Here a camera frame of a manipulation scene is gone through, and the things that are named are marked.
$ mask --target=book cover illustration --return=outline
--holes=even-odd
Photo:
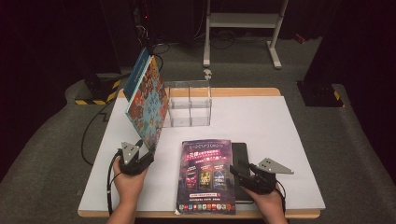
[[[158,143],[168,109],[168,98],[154,57],[148,61],[136,87],[126,114],[149,148]]]
[[[148,64],[149,59],[149,51],[146,48],[142,49],[139,57],[136,60],[136,63],[134,64],[131,75],[129,75],[123,89],[124,95],[128,101],[130,101],[132,96],[134,95],[136,86],[140,81],[141,75],[146,69],[146,65]]]
[[[230,140],[204,139],[182,144],[177,189],[180,214],[235,214]]]

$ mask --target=colorful book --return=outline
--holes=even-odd
[[[157,144],[168,109],[163,80],[151,56],[125,111],[147,148]]]
[[[137,90],[136,86],[147,68],[149,59],[149,51],[146,48],[142,49],[139,57],[136,60],[136,63],[134,64],[131,75],[129,75],[128,80],[126,81],[126,84],[123,88],[124,95],[128,101],[131,100],[134,92]]]
[[[230,140],[185,141],[177,188],[179,214],[235,214]]]

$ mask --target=dark background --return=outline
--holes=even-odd
[[[166,29],[166,24],[174,19],[166,11],[166,6],[175,8],[167,2],[158,1],[163,4],[161,8],[153,7],[149,2],[151,8],[147,13],[150,13],[152,23],[148,24],[150,29],[157,28],[156,35],[175,39],[180,36],[175,32],[183,33],[183,30],[172,30],[174,36],[166,32],[170,29]],[[212,8],[260,12],[256,6],[261,6],[262,1],[247,1],[242,6],[239,2],[225,1],[223,5],[222,1],[213,1]],[[268,1],[265,10],[276,10],[278,2]],[[189,19],[178,22],[189,31],[180,41],[189,42],[197,33],[205,5],[193,0],[184,1],[184,4],[176,7],[184,14],[177,15]],[[279,34],[284,39],[291,39],[295,34],[306,39],[323,37],[311,72],[318,80],[345,85],[363,130],[394,181],[396,174],[391,162],[396,148],[393,137],[396,125],[393,118],[396,114],[396,35],[392,26],[395,9],[392,1],[290,0]],[[2,179],[35,131],[65,106],[64,91],[85,77],[81,74],[84,70],[81,66],[87,66],[94,73],[104,71],[96,68],[99,63],[92,62],[94,55],[87,56],[91,51],[82,54],[87,63],[81,65],[76,53],[70,49],[75,38],[67,32],[62,1],[1,1],[0,22]],[[99,31],[106,33],[106,28]],[[98,50],[97,54],[111,52],[101,44],[93,43],[93,46]]]

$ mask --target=clear acrylic box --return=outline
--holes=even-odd
[[[169,120],[163,127],[210,125],[212,96],[209,81],[171,81],[164,83],[169,98]]]

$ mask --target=human hand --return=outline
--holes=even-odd
[[[137,201],[143,188],[147,168],[140,175],[125,175],[120,170],[120,157],[113,163],[114,183],[120,195],[120,203],[108,219],[107,224],[132,224],[136,217]]]
[[[283,213],[282,199],[275,190],[269,194],[260,195],[242,186],[241,188],[253,198],[254,203],[257,205],[260,213],[262,213],[262,217],[266,223],[288,223]]]
[[[113,163],[114,175],[118,175],[114,179],[114,184],[116,185],[117,192],[120,195],[120,203],[127,204],[137,204],[140,192],[143,188],[143,183],[148,172],[147,168],[140,175],[125,175],[120,174],[120,157],[117,157]]]

